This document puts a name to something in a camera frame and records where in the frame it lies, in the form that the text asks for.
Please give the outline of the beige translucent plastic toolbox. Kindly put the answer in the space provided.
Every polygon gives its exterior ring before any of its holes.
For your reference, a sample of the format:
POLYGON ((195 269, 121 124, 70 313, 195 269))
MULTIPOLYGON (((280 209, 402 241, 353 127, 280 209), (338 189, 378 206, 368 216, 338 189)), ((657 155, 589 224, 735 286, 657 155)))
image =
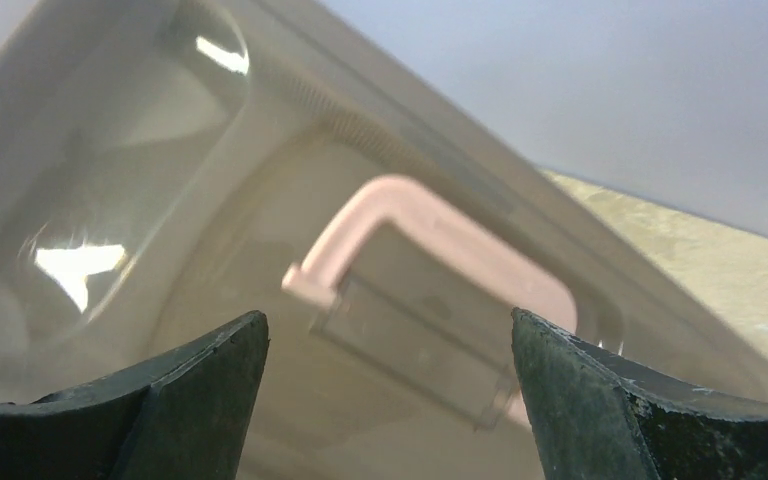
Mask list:
POLYGON ((768 360, 312 1, 0 1, 0 404, 267 318, 232 479, 544 479, 511 312, 768 360))

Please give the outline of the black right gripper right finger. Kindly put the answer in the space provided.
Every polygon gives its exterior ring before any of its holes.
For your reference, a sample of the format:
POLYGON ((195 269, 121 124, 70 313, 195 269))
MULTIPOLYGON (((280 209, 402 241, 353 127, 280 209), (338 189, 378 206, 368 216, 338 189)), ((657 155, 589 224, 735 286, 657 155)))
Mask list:
POLYGON ((512 353, 548 479, 768 479, 768 403, 686 383, 520 308, 512 353))

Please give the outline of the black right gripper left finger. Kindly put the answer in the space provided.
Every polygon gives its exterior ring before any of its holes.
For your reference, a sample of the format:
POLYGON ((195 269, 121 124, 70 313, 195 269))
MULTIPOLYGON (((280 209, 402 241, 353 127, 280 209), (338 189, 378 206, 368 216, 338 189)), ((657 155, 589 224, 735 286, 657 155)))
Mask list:
POLYGON ((232 479, 269 348, 252 311, 29 404, 0 404, 0 479, 232 479))

